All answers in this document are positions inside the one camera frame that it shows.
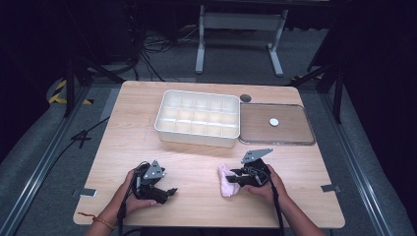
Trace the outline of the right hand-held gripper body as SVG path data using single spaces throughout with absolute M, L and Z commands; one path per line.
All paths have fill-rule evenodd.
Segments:
M 270 171 L 262 157 L 271 153 L 272 148 L 248 150 L 241 160 L 243 164 L 240 186 L 262 187 L 270 178 Z

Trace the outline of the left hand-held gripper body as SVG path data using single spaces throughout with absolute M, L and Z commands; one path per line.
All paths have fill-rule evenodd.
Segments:
M 164 177 L 164 168 L 154 160 L 143 162 L 134 170 L 132 192 L 138 200 L 155 200 L 164 205 L 169 197 L 167 191 L 160 190 L 155 184 Z

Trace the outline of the aluminium floor rail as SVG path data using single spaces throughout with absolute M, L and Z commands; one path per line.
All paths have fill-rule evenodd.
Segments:
M 330 119 L 330 123 L 336 132 L 337 138 L 341 142 L 343 152 L 346 156 L 348 169 L 352 175 L 353 181 L 355 182 L 366 211 L 374 225 L 377 235 L 392 236 L 391 227 L 388 225 L 387 219 L 382 212 L 381 205 L 377 200 L 377 196 L 369 181 L 369 178 L 366 176 L 364 170 L 359 165 L 354 150 L 348 140 L 348 137 L 345 134 L 342 125 L 339 124 L 333 116 L 331 100 L 324 94 L 320 94 L 319 98 L 325 108 L 328 118 Z
M 41 188 L 44 180 L 47 178 L 48 173 L 52 169 L 53 165 L 58 160 L 56 156 L 57 149 L 61 144 L 64 135 L 70 127 L 71 122 L 75 117 L 75 113 L 79 110 L 84 102 L 84 99 L 89 94 L 89 87 L 80 88 L 73 100 L 72 110 L 67 117 L 64 117 L 54 133 L 52 140 L 48 144 L 48 147 L 42 155 L 39 163 L 34 169 L 33 173 L 29 177 L 28 181 L 23 185 L 23 190 L 20 193 L 18 199 L 13 205 L 10 213 L 4 221 L 3 226 L 0 228 L 0 236 L 15 236 L 25 216 L 27 215 L 30 206 L 37 195 L 37 192 Z

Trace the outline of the yellow black striped tape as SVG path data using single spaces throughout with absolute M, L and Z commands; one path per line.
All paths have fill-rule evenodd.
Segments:
M 55 91 L 52 93 L 51 97 L 48 100 L 49 103 L 61 103 L 61 104 L 67 103 L 67 99 L 60 96 L 66 84 L 67 84 L 67 81 L 65 79 L 62 79 L 59 82 L 59 84 L 55 88 Z

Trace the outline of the person's right hand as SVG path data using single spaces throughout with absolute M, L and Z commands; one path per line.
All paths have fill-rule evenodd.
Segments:
M 262 187 L 246 185 L 244 189 L 251 194 L 263 197 L 272 205 L 275 200 L 278 200 L 280 205 L 284 205 L 289 200 L 285 186 L 281 178 L 269 164 L 268 169 L 272 183 L 266 183 Z

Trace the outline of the person's left hand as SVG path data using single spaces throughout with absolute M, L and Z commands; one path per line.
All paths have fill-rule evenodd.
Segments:
M 115 224 L 117 222 L 119 208 L 123 203 L 126 204 L 126 215 L 129 215 L 136 210 L 156 205 L 155 200 L 138 200 L 135 196 L 129 194 L 133 176 L 134 171 L 130 170 L 126 175 L 124 182 L 118 187 L 111 201 L 100 214 L 102 219 Z

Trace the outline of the white metal desk frame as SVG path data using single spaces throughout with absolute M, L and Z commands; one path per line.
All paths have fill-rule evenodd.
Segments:
M 195 72 L 204 71 L 205 62 L 205 30 L 270 30 L 274 31 L 274 40 L 267 45 L 267 50 L 274 73 L 283 76 L 283 70 L 278 58 L 277 47 L 280 42 L 288 11 L 282 10 L 277 15 L 246 14 L 246 13 L 218 13 L 208 12 L 205 5 L 200 6 L 199 15 L 199 45 Z

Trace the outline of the white compartment storage box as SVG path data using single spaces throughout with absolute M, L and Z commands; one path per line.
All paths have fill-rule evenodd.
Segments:
M 154 122 L 165 142 L 233 148 L 240 136 L 235 95 L 167 90 Z

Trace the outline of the clear lid with white knob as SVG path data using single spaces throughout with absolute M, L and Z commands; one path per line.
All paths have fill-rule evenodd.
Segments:
M 248 145 L 311 146 L 316 142 L 303 106 L 242 103 L 239 141 Z

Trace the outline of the black tripod stand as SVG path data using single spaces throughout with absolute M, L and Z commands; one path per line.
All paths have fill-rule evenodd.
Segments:
M 332 115 L 335 121 L 340 124 L 340 110 L 343 91 L 343 65 L 342 64 L 329 64 L 322 66 L 304 76 L 296 76 L 288 84 L 289 87 L 298 88 L 299 86 L 307 83 L 308 81 L 321 76 L 322 78 L 316 85 L 316 91 L 318 93 L 328 93 L 331 88 L 334 88 L 333 103 L 332 103 Z
M 101 76 L 104 76 L 117 84 L 123 84 L 124 79 L 117 76 L 115 73 L 105 69 L 104 67 L 91 62 L 90 60 L 73 55 L 67 63 L 66 76 L 66 111 L 64 116 L 69 117 L 76 107 L 76 87 L 75 81 L 78 81 L 82 88 L 89 88 L 92 85 L 93 78 L 89 68 L 94 69 Z

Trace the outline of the pink sock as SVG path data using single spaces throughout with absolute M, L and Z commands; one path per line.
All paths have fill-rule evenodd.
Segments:
M 224 163 L 217 167 L 217 172 L 220 181 L 220 194 L 225 198 L 236 195 L 240 190 L 240 185 L 228 181 L 228 177 L 236 177 L 236 173 Z

